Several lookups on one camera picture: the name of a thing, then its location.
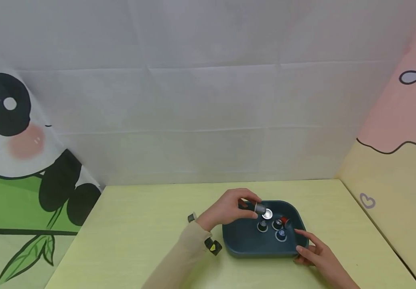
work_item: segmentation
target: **table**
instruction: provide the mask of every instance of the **table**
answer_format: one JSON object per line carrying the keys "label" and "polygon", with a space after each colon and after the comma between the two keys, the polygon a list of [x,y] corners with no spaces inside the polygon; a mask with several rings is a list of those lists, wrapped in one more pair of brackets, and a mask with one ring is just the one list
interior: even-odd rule
{"label": "table", "polygon": [[[284,200],[308,231],[332,248],[362,289],[415,289],[416,282],[339,180],[107,186],[47,289],[140,288],[176,242],[193,211],[226,189],[245,187]],[[213,230],[222,241],[222,228]],[[235,259],[206,253],[184,288],[328,288],[313,268],[290,258]]]}

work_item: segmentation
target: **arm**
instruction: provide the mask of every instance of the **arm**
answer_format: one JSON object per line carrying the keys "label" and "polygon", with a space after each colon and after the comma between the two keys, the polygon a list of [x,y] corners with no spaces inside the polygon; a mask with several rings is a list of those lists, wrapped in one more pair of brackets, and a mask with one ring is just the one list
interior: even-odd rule
{"label": "arm", "polygon": [[204,241],[210,237],[210,232],[205,231],[198,223],[191,222],[142,289],[180,288],[190,270],[207,251]]}
{"label": "arm", "polygon": [[211,230],[219,224],[229,224],[240,218],[258,216],[246,207],[242,198],[253,202],[261,199],[249,189],[229,189],[219,200],[208,208],[195,222],[191,222],[181,233],[179,240],[155,268],[142,289],[179,289],[193,266],[207,251],[205,240],[211,237]]}
{"label": "arm", "polygon": [[315,244],[309,246],[309,249],[296,247],[299,253],[295,259],[297,264],[315,266],[334,289],[360,289],[325,243],[310,232],[297,229],[295,231]]}

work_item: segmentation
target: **beige sleeve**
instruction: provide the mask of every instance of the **beige sleeve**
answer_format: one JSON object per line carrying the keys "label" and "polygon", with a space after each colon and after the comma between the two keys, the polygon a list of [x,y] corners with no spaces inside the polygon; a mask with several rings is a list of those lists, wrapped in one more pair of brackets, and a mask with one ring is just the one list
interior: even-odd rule
{"label": "beige sleeve", "polygon": [[205,240],[211,236],[197,222],[189,223],[168,255],[145,281],[142,289],[179,289],[190,270],[208,250]]}

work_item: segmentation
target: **dark teal tray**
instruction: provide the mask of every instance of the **dark teal tray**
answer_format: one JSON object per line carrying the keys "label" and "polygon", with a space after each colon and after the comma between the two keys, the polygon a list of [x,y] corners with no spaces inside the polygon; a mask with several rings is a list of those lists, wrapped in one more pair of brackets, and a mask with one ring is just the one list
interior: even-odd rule
{"label": "dark teal tray", "polygon": [[[265,220],[268,224],[266,232],[257,229],[258,222],[264,220],[260,215],[256,220],[238,219],[230,224],[222,226],[224,244],[227,251],[238,258],[271,258],[296,256],[296,246],[309,246],[309,240],[294,232],[294,229],[305,230],[299,213],[286,201],[262,201],[266,208],[271,209],[273,216]],[[254,204],[247,202],[249,210],[254,210]],[[279,242],[275,238],[275,230],[272,222],[275,219],[286,217],[290,224],[285,229],[287,240]]]}

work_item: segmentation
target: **wall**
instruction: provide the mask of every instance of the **wall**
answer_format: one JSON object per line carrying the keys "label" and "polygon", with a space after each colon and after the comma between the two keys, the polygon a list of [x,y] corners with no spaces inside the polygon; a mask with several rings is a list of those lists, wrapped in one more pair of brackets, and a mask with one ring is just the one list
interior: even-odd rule
{"label": "wall", "polygon": [[337,177],[416,276],[416,35]]}
{"label": "wall", "polygon": [[0,0],[0,49],[99,182],[334,175],[410,0]]}
{"label": "wall", "polygon": [[0,58],[0,288],[44,288],[99,196]]}

